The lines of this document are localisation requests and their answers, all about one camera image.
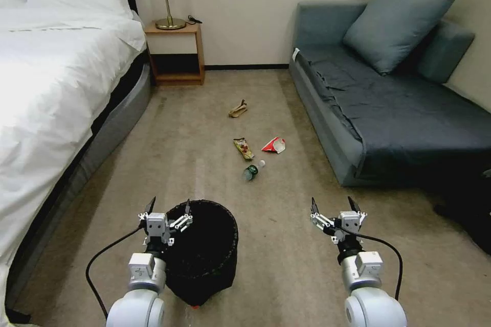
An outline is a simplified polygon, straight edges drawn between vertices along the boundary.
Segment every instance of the black trash can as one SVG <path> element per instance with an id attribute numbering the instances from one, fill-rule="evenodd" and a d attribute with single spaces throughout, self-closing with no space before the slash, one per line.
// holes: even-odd
<path id="1" fill-rule="evenodd" d="M 186 203 L 167 212 L 169 220 L 184 214 Z M 239 234 L 228 209 L 209 200 L 190 202 L 193 223 L 175 235 L 165 254 L 166 285 L 191 306 L 203 305 L 213 294 L 232 286 Z"/>

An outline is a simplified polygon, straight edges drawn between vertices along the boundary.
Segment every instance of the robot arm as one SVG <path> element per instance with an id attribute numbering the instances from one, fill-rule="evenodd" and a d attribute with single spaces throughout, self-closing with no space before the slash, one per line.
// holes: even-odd
<path id="1" fill-rule="evenodd" d="M 164 302 L 159 294 L 165 287 L 165 262 L 162 259 L 167 247 L 174 245 L 174 235 L 185 231 L 193 222 L 189 200 L 184 215 L 169 221 L 165 213 L 153 213 L 155 198 L 144 213 L 139 214 L 140 226 L 147 237 L 145 253 L 133 253 L 129 260 L 129 291 L 117 300 L 107 316 L 106 327 L 161 327 Z"/>
<path id="2" fill-rule="evenodd" d="M 378 252 L 365 252 L 358 241 L 359 230 L 367 214 L 350 198 L 351 211 L 342 211 L 337 218 L 319 213 L 312 198 L 312 223 L 331 237 L 338 246 L 338 263 L 349 297 L 345 301 L 350 327 L 407 327 L 407 319 L 399 302 L 381 290 L 383 264 Z"/>

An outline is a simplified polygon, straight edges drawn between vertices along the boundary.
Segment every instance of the bed frame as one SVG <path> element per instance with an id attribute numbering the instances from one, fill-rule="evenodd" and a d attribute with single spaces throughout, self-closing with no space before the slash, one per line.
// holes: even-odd
<path id="1" fill-rule="evenodd" d="M 128 0 L 128 3 L 137 12 L 136 1 Z M 91 126 L 92 137 L 64 171 L 19 246 L 7 281 L 8 308 L 14 306 L 67 208 L 145 111 L 150 92 L 150 67 L 145 51 L 134 60 L 111 93 L 108 105 Z"/>

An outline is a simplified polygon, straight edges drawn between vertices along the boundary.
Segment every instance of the sofa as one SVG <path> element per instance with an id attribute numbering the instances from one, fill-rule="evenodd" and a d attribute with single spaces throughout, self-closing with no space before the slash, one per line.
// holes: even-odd
<path id="1" fill-rule="evenodd" d="M 474 34 L 441 20 L 382 76 L 342 43 L 365 7 L 302 2 L 295 19 L 289 70 L 340 185 L 408 186 L 491 169 L 491 114 L 444 86 Z"/>

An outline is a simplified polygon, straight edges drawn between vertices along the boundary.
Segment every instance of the nightstand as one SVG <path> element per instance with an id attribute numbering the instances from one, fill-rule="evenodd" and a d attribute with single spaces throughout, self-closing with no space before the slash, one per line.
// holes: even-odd
<path id="1" fill-rule="evenodd" d="M 205 61 L 199 24 L 166 31 L 149 24 L 150 65 L 158 85 L 199 85 L 205 80 Z"/>

